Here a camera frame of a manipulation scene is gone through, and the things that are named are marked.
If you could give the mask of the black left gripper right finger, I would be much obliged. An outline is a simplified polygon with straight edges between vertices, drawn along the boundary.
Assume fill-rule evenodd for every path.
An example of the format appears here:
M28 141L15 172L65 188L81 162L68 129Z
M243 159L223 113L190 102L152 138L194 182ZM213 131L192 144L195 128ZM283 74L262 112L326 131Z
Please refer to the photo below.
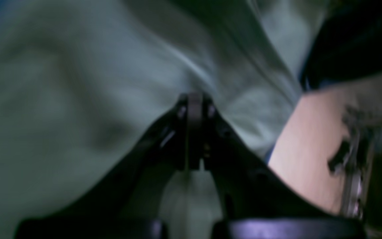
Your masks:
M223 219L212 239L365 239L355 219L332 216L293 192L252 153L211 98L189 94L189 168L211 173Z

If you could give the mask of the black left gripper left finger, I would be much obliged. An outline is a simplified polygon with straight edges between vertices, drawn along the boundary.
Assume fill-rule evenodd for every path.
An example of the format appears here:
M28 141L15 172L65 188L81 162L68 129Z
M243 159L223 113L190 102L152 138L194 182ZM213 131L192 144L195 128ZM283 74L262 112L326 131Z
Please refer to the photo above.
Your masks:
M185 142L189 94L158 118L90 191L49 216L25 219L15 239L167 239L160 219L122 217L121 211L144 180L144 172L163 162L164 154Z

